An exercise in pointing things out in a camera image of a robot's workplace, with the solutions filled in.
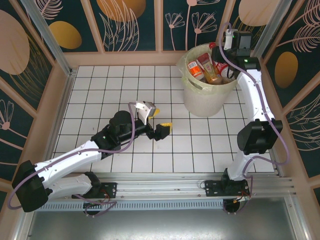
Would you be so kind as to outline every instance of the grey floor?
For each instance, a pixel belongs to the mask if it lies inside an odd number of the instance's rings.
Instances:
[[[237,215],[221,209],[36,212],[29,240],[294,240],[282,199],[253,199]]]

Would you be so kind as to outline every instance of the floral wall panel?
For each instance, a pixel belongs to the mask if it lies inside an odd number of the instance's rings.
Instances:
[[[98,51],[80,0],[34,2],[64,53]]]
[[[320,175],[319,93],[320,85],[286,115],[309,178]]]
[[[0,90],[0,178],[11,181],[33,117]]]
[[[8,0],[0,19],[0,77],[37,109],[52,65]]]
[[[252,32],[253,49],[280,0],[236,0],[230,23],[233,29]]]
[[[215,42],[225,6],[225,0],[163,0],[163,50]]]
[[[154,0],[90,0],[106,52],[155,51]]]
[[[284,107],[320,71],[320,1],[306,0],[266,63]]]
[[[5,191],[0,191],[0,213],[3,205],[5,204],[7,193]]]

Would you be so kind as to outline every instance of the yellow oval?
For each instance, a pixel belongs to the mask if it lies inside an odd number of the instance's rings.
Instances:
[[[65,21],[55,21],[49,26],[59,46],[65,49],[76,49],[82,43],[78,30]]]
[[[275,83],[285,89],[295,80],[298,71],[298,59],[292,52],[282,53],[275,64]]]
[[[28,35],[10,14],[0,10],[0,69],[11,75],[21,74],[30,56]]]
[[[258,27],[266,25],[280,0],[241,0],[239,17],[245,25]]]
[[[97,0],[96,2],[108,18],[117,22],[128,22],[132,20],[130,15],[126,16],[123,2],[128,9],[128,13],[130,14],[131,9],[136,18],[139,18],[146,9],[146,0]]]

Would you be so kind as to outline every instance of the white tile floor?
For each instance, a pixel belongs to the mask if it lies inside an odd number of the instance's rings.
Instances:
[[[154,102],[160,113],[151,123],[172,122],[172,134],[160,141],[142,135],[124,153],[76,172],[220,173],[232,163],[237,134],[247,120],[241,89],[230,93],[216,115],[199,118],[183,104],[181,74],[175,66],[80,66],[54,156],[85,143],[136,100]],[[257,160],[250,172],[274,172],[274,167]]]

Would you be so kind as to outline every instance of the plastic bucket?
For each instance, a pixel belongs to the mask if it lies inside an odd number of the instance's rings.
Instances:
[[[192,48],[176,64],[183,75],[181,80],[184,86],[184,105],[190,113],[201,118],[217,114],[237,85],[236,80],[223,85],[211,85],[195,79],[190,74],[187,65],[204,53],[211,54],[209,44]]]

